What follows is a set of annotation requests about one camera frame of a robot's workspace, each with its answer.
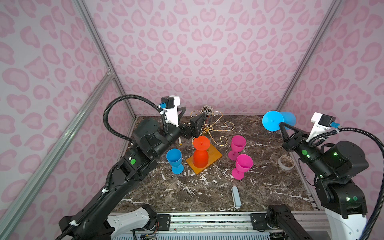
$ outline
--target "ventilation grille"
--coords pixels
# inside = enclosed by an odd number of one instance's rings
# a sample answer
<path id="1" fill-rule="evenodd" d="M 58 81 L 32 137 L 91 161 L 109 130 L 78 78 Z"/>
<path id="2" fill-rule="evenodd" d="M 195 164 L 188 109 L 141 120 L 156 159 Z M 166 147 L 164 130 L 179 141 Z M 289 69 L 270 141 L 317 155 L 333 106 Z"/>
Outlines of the ventilation grille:
<path id="1" fill-rule="evenodd" d="M 122 234 L 113 240 L 133 240 L 133 236 Z M 160 233 L 157 240 L 271 240 L 271 238 L 269 233 Z"/>

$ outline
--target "blue goblet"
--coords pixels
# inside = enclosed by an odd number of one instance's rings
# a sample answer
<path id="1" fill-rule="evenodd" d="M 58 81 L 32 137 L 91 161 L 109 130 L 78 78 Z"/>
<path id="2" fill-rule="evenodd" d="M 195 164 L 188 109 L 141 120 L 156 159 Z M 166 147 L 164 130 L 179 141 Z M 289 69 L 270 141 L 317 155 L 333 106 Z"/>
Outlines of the blue goblet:
<path id="1" fill-rule="evenodd" d="M 181 164 L 181 151 L 173 148 L 167 152 L 167 160 L 172 166 L 172 172 L 174 174 L 180 174 L 184 170 L 184 166 Z"/>

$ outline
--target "blue connector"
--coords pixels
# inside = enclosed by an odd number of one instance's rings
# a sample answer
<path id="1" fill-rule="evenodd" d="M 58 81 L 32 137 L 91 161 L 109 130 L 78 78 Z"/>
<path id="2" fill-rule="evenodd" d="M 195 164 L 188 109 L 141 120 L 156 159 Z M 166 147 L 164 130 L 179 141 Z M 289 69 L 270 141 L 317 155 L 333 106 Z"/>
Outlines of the blue connector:
<path id="1" fill-rule="evenodd" d="M 331 122 L 331 127 L 338 128 L 339 126 L 339 123 Z"/>

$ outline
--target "roll of tape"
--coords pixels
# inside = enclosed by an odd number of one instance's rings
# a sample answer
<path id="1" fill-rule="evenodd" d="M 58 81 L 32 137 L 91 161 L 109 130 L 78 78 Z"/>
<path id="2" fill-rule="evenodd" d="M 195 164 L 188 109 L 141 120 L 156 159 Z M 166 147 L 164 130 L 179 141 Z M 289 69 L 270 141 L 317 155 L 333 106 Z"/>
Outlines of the roll of tape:
<path id="1" fill-rule="evenodd" d="M 284 166 L 284 165 L 281 163 L 281 158 L 282 158 L 282 157 L 289 158 L 289 159 L 291 160 L 291 162 L 292 162 L 292 167 Z M 287 156 L 287 155 L 282 155 L 281 157 L 279 157 L 279 159 L 277 160 L 277 163 L 278 163 L 279 166 L 280 166 L 282 169 L 284 169 L 284 170 L 291 170 L 291 169 L 294 168 L 294 166 L 295 166 L 295 162 L 294 162 L 294 160 L 293 160 L 291 157 Z"/>

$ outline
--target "table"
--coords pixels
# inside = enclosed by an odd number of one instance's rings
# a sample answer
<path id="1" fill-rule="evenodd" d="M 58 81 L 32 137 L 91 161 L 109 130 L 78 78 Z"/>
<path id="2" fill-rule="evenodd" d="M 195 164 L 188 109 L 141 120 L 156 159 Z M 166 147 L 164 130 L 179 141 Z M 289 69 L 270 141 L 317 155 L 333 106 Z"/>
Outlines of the table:
<path id="1" fill-rule="evenodd" d="M 184 116 L 182 122 L 189 122 L 189 118 Z M 143 117 L 139 117 L 136 125 L 142 120 Z M 173 174 L 164 154 L 157 168 L 126 195 L 114 211 L 130 212 L 143 204 L 152 205 L 157 212 L 264 211 L 270 204 L 286 204 L 292 211 L 313 210 L 296 168 L 283 170 L 278 166 L 278 158 L 288 155 L 281 147 L 280 134 L 267 131 L 259 116 L 223 116 L 216 129 L 228 129 L 224 127 L 225 121 L 233 122 L 235 129 L 212 133 L 217 142 L 220 136 L 228 139 L 227 146 L 215 145 L 223 154 L 220 160 L 195 175 L 185 162 L 194 152 L 192 140 L 182 139 L 181 146 L 177 142 L 171 148 L 182 152 L 184 172 Z M 241 153 L 248 154 L 254 162 L 242 180 L 231 175 L 235 162 L 228 158 L 228 152 L 234 135 L 246 138 L 247 145 Z M 233 207 L 232 186 L 238 187 L 240 209 Z"/>

